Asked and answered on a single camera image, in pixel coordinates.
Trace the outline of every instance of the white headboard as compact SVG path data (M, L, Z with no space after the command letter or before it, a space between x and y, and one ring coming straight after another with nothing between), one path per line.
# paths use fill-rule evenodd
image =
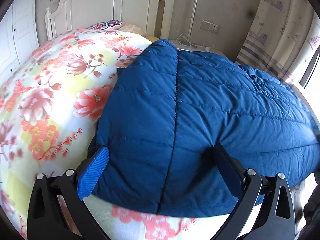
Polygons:
M53 13L47 8L45 23L48 39L61 33L87 28L98 22L121 20L142 29L145 36L154 36L160 0L60 0ZM161 38L169 37L174 0L162 0L164 11Z

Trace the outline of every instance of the power socket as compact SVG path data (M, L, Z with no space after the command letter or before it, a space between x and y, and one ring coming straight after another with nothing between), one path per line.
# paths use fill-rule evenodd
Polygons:
M200 25L200 29L218 34L219 30L220 30L220 26L216 25L214 23L202 20L201 25Z

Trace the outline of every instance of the gray wall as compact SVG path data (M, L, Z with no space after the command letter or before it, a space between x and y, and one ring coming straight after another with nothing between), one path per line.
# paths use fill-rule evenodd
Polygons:
M212 46L222 51L230 60L235 60L247 36L260 0L198 0L191 42ZM175 0L169 39L188 33L194 0ZM47 40L44 21L45 9L51 12L58 1L36 0L36 27L39 44ZM221 26L219 34L200 29L201 20Z

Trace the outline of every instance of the curtain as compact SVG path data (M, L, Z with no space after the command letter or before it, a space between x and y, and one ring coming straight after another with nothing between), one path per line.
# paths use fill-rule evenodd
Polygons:
M299 82L320 44L320 20L308 0L261 0L236 63Z

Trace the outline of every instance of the blue down jacket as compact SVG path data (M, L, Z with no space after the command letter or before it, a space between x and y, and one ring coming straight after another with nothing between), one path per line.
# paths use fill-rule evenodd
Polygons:
M209 52L151 44L120 75L89 147L109 148L93 193L139 212L230 213L237 199L212 160L221 143L245 168L292 187L320 162L314 120L288 86Z

